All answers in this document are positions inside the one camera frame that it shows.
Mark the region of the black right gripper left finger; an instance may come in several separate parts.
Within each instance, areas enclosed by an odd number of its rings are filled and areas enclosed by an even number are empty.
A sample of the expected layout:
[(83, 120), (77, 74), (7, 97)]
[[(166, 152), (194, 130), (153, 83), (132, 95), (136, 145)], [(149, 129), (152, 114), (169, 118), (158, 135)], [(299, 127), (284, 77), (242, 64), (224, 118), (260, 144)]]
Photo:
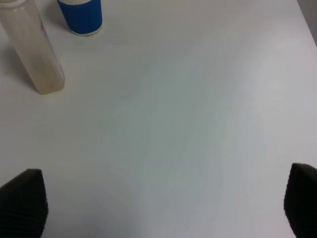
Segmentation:
[(40, 238), (48, 214), (42, 170), (27, 169), (0, 188), (2, 238)]

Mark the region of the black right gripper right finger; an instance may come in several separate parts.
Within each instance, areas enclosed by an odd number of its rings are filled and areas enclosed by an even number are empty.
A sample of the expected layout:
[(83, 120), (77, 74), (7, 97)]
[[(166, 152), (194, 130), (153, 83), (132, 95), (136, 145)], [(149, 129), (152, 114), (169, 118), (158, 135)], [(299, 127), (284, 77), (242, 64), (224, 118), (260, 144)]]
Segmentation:
[(317, 236), (317, 170), (293, 163), (284, 196), (284, 211), (297, 238)]

